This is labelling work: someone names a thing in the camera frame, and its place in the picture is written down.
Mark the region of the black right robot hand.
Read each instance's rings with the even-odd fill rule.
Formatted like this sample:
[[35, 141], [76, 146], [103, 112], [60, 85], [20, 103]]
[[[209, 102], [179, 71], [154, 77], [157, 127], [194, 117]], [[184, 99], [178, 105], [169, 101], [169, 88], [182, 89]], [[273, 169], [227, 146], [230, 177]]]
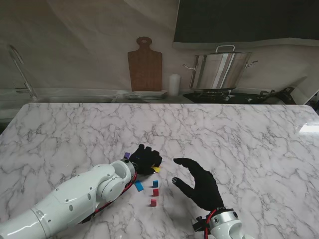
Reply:
[[224, 206], [216, 180], [209, 171], [206, 171], [199, 163], [189, 158], [175, 158], [173, 161], [187, 168], [195, 180], [195, 187], [192, 188], [180, 178], [172, 178], [173, 184], [182, 193], [206, 211], [213, 212]]

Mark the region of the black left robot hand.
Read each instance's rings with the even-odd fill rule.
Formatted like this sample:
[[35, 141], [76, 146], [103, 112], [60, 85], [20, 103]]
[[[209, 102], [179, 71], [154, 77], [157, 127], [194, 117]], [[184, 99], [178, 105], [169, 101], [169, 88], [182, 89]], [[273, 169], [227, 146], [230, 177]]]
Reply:
[[155, 173], [153, 167], [160, 167], [162, 157], [156, 150], [140, 144], [138, 149], [130, 156], [129, 161], [133, 164], [139, 175], [151, 175]]

